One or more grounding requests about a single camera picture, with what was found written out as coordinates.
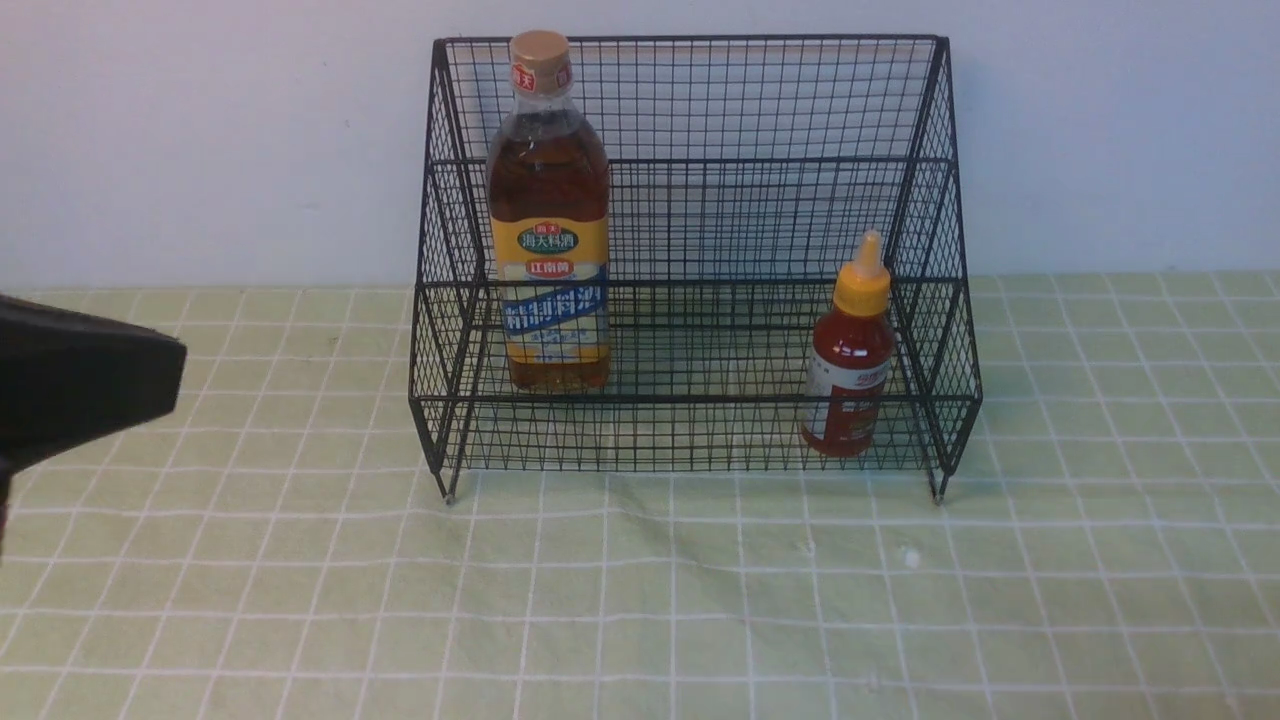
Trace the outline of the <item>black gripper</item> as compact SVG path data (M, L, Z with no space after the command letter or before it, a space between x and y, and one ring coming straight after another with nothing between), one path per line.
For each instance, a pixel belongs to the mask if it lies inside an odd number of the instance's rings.
M15 475L174 411L187 346L159 331L1 297L1 524Z

